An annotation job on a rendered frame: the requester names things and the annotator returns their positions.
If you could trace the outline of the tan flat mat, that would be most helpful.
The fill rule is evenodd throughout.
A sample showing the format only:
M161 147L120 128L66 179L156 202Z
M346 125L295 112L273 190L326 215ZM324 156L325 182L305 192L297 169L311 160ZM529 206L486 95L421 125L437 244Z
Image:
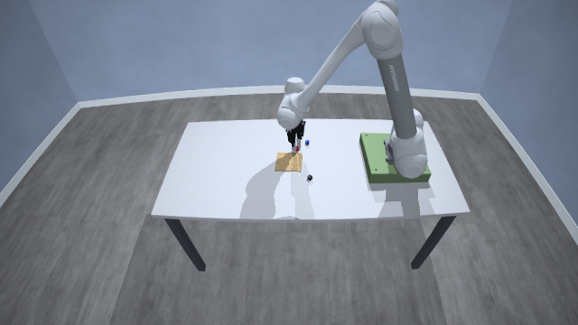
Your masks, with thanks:
M302 153L277 153L275 171L301 172Z

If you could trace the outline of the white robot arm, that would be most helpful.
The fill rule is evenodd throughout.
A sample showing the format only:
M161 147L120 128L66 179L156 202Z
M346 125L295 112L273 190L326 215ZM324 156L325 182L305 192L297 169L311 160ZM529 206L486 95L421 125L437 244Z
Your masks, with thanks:
M296 128L334 71L352 51L366 43L370 54L377 59L393 120L390 139L384 140L386 161L391 163L395 158L399 173L413 179L424 173L428 160L422 132L424 120L413 109L401 54L403 40L396 18L398 12L399 7L393 0L377 0L351 26L306 88L302 79L288 79L277 121L284 129Z

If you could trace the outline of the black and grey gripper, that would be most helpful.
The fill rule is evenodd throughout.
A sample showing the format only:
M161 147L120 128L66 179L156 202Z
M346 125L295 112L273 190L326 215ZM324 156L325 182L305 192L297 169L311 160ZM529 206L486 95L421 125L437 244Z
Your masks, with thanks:
M285 130L287 133L288 142L292 144L292 150L294 152L296 152L296 146L298 146L301 149L301 140L302 140L302 136L304 134L305 123L306 123L306 121L302 120L300 122L300 124L298 125L298 128L296 127L292 130L287 130L287 129ZM295 138L296 138L296 142L295 142Z

